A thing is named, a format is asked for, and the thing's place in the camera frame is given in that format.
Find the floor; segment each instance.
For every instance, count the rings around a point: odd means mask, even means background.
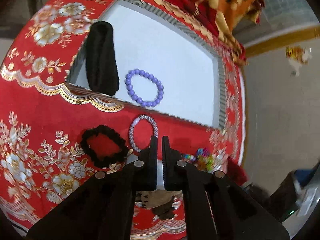
[[[269,193],[290,171],[312,168],[320,157],[320,39],[298,45],[312,48],[312,59],[298,77],[292,75],[285,48],[249,58],[243,71],[248,116],[244,168]]]

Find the folded blanket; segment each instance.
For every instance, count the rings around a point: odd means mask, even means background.
[[[232,48],[234,61],[245,65],[245,52],[232,35],[238,22],[247,17],[258,23],[263,0],[164,0],[201,22],[214,36]]]

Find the metal screw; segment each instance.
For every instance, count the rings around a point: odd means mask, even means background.
[[[179,167],[184,167],[184,166],[187,165],[187,163],[186,163],[185,161],[183,161],[183,160],[180,160],[180,161],[177,161],[177,165],[178,165]]]
[[[224,177],[224,175],[225,175],[223,171],[216,171],[214,174],[219,179],[222,179]]]
[[[106,176],[106,173],[104,171],[98,171],[95,176],[97,179],[103,179]]]
[[[136,166],[136,167],[142,167],[143,165],[144,165],[143,161],[135,161],[134,162],[134,166]]]

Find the wall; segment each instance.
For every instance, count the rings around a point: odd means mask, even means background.
[[[320,157],[320,39],[300,42],[312,59],[291,75],[285,48],[249,58],[244,67],[248,143],[244,168],[270,193],[291,170]]]
[[[233,30],[233,35],[239,42],[245,44],[274,32],[318,23],[306,0],[265,0],[260,24],[255,25],[243,19]]]
[[[25,25],[32,17],[29,13],[28,0],[8,0],[0,14],[1,23]],[[37,0],[40,9],[48,0]]]

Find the tiled wall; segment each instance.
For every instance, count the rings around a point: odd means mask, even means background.
[[[271,24],[284,21],[301,24],[317,20],[306,0],[265,0],[265,3],[264,13]]]
[[[260,24],[243,19],[233,34],[239,42],[246,44],[276,31],[317,23],[316,15],[306,0],[265,0]]]

